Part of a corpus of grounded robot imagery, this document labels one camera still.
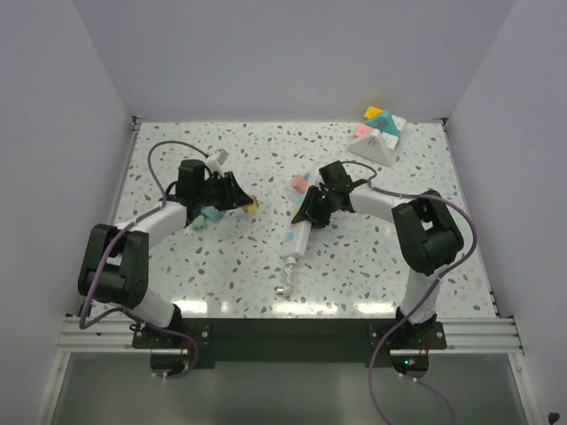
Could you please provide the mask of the light blue plug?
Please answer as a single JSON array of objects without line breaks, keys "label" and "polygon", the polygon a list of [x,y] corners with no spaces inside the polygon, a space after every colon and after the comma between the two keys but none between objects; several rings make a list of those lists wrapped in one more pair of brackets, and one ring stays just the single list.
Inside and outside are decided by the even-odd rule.
[{"label": "light blue plug", "polygon": [[218,222],[223,218],[223,213],[211,205],[203,207],[201,212],[211,222]]}]

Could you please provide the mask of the yellow plug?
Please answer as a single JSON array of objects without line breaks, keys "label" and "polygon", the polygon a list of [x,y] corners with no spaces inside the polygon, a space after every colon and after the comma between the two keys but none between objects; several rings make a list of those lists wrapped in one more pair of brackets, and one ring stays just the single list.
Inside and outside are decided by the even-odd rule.
[{"label": "yellow plug", "polygon": [[242,210],[245,213],[253,213],[259,208],[259,201],[256,196],[251,196],[252,202],[248,205],[244,205]]}]

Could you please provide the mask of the salmon pink plug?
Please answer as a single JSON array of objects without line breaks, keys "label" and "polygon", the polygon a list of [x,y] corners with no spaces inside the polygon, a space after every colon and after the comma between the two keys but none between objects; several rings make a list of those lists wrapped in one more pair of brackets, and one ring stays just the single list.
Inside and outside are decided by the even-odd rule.
[{"label": "salmon pink plug", "polygon": [[309,183],[302,175],[296,174],[291,180],[291,187],[298,193],[306,193],[308,191]]}]

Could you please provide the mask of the green plug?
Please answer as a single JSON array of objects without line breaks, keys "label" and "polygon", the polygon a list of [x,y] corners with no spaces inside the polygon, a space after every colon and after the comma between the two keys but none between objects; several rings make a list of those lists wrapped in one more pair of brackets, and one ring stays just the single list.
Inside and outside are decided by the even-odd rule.
[{"label": "green plug", "polygon": [[207,221],[204,215],[199,215],[196,217],[193,222],[190,224],[190,227],[193,230],[200,231],[207,228]]}]

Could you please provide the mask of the white power strip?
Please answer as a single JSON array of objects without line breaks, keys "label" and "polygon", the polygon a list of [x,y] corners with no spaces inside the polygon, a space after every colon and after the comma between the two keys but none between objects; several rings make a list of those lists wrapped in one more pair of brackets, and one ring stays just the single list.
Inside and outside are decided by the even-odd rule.
[{"label": "white power strip", "polygon": [[[301,175],[308,180],[309,186],[315,186],[320,182],[320,174],[316,169]],[[298,193],[298,197],[293,205],[291,218],[293,218],[295,212],[299,209],[304,195],[305,193]],[[280,250],[280,258],[284,260],[286,266],[292,267],[298,259],[304,256],[310,231],[310,222],[302,221],[297,224],[292,224],[290,222],[284,234]]]}]

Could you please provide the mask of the white triangular socket adapter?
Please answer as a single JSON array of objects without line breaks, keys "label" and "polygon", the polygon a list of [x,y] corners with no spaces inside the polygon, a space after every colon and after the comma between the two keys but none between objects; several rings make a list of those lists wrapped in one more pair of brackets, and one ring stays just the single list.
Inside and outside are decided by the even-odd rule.
[{"label": "white triangular socket adapter", "polygon": [[346,150],[359,157],[389,166],[395,161],[395,148],[399,141],[400,138],[396,135],[373,129],[355,137],[346,146]]}]

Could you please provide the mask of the teal triangular socket adapter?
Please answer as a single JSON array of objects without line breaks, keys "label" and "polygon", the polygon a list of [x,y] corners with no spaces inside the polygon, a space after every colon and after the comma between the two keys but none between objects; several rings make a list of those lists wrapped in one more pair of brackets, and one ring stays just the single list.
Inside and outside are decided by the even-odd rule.
[{"label": "teal triangular socket adapter", "polygon": [[388,110],[383,110],[379,114],[376,114],[364,120],[363,124],[368,127],[377,129],[382,133],[400,137],[400,130],[396,126],[391,112]]}]

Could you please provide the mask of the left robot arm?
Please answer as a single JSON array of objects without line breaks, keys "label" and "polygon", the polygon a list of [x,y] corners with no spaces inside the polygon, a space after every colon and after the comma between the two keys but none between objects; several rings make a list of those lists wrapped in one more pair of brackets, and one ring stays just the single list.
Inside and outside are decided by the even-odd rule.
[{"label": "left robot arm", "polygon": [[221,165],[183,160],[175,184],[157,206],[119,225],[97,224],[91,229],[78,277],[78,291],[84,296],[80,327],[105,317],[102,313],[88,319],[92,302],[97,301],[112,305],[113,313],[121,311],[153,325],[151,334],[162,346],[178,345],[183,339],[180,309],[149,288],[150,249],[188,227],[206,207],[224,212],[257,206],[257,199]]}]

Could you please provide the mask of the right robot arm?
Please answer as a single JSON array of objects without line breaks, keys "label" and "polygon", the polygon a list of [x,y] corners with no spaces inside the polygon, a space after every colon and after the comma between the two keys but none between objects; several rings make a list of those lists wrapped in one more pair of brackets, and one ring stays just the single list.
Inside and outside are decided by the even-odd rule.
[{"label": "right robot arm", "polygon": [[281,257],[292,262],[304,255],[311,229],[330,225],[336,212],[360,213],[393,224],[402,258],[409,267],[406,292],[398,307],[394,335],[407,348],[426,337],[424,323],[435,320],[441,279],[467,257],[457,255],[464,238],[449,210],[463,213],[435,190],[404,194],[380,189],[372,179],[353,179],[336,161],[311,173],[299,197]]}]

